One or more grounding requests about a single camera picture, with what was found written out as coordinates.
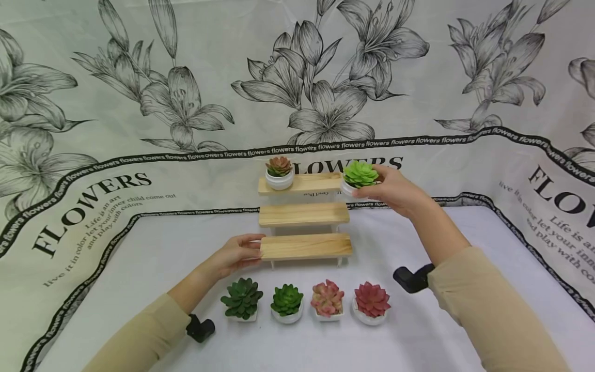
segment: black clip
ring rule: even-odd
[[[215,333],[215,323],[212,320],[207,319],[201,323],[196,315],[190,314],[190,324],[186,327],[188,336],[192,337],[196,342],[202,343],[213,333]]]
[[[408,268],[401,266],[394,271],[393,279],[395,279],[407,293],[417,293],[428,287],[428,274],[432,270],[434,270],[434,265],[427,264],[413,274]]]

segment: wooden shelf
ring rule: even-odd
[[[258,215],[261,227],[336,225],[349,222],[345,203],[263,205]]]
[[[348,234],[266,236],[261,240],[264,261],[343,258],[353,254]]]
[[[341,173],[296,174],[293,184],[285,190],[273,190],[264,177],[258,180],[259,195],[276,195],[281,193],[308,193],[339,191],[341,188]]]

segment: succulent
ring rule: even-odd
[[[319,283],[312,287],[314,294],[310,305],[316,309],[316,313],[323,317],[330,318],[331,315],[343,312],[343,296],[345,292],[329,279],[327,283]]]
[[[282,317],[297,314],[302,305],[302,298],[303,293],[299,293],[298,288],[293,284],[284,284],[282,288],[275,287],[271,309],[277,311]]]
[[[372,318],[381,317],[390,309],[389,298],[380,285],[373,286],[370,282],[359,285],[359,289],[355,290],[358,310]]]
[[[256,312],[258,300],[262,297],[262,291],[258,290],[258,283],[252,282],[250,278],[240,278],[227,287],[227,291],[230,296],[221,297],[221,302],[229,308],[225,315],[248,320]]]
[[[374,185],[378,172],[372,166],[363,161],[354,161],[344,170],[345,182],[353,187],[361,189],[364,186]]]
[[[275,157],[268,161],[267,168],[271,176],[283,177],[292,171],[292,162],[286,157]]]

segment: beige shirt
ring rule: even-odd
[[[440,308],[462,326],[488,372],[567,372],[536,315],[475,247],[428,275]],[[190,317],[167,294],[124,325],[84,372],[144,372],[183,337]]]

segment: white ceramic pot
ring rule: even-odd
[[[256,312],[254,314],[252,314],[252,316],[249,317],[248,319],[238,318],[238,317],[227,317],[227,318],[231,321],[236,321],[238,323],[250,323],[252,321],[256,321],[257,315],[258,315],[258,308],[256,308]]]
[[[356,187],[351,186],[347,182],[345,182],[345,175],[342,174],[341,176],[341,193],[343,194],[343,199],[349,202],[359,202],[364,199],[358,199],[351,196],[351,194],[357,190]]]
[[[275,318],[279,323],[283,323],[283,324],[292,324],[292,323],[295,323],[295,322],[297,322],[302,317],[303,303],[304,303],[304,300],[302,298],[302,303],[299,305],[299,309],[298,309],[297,313],[296,314],[292,314],[292,315],[287,315],[285,317],[282,317],[281,315],[279,315],[279,313],[277,311],[274,311],[273,309],[271,309],[271,313],[273,314],[273,318]]]
[[[268,174],[268,170],[264,171],[267,184],[271,186],[273,190],[285,190],[293,183],[293,169],[283,177],[273,177]]]
[[[355,317],[362,323],[366,324],[367,326],[379,326],[382,323],[384,323],[384,321],[386,320],[386,315],[388,313],[388,311],[390,310],[386,310],[384,312],[384,315],[382,315],[381,317],[376,317],[376,318],[372,318],[367,316],[366,314],[362,313],[359,309],[358,309],[358,302],[355,300],[355,296],[353,297],[353,301],[352,301],[352,309],[353,309],[353,314],[355,315]]]
[[[315,308],[312,308],[312,309],[314,309],[314,316],[316,316],[316,319],[318,321],[339,321],[345,314],[345,309],[343,309],[343,312],[341,314],[334,314],[334,315],[331,315],[330,318],[327,318],[327,317],[323,317],[322,315],[318,315],[318,311],[316,311]]]

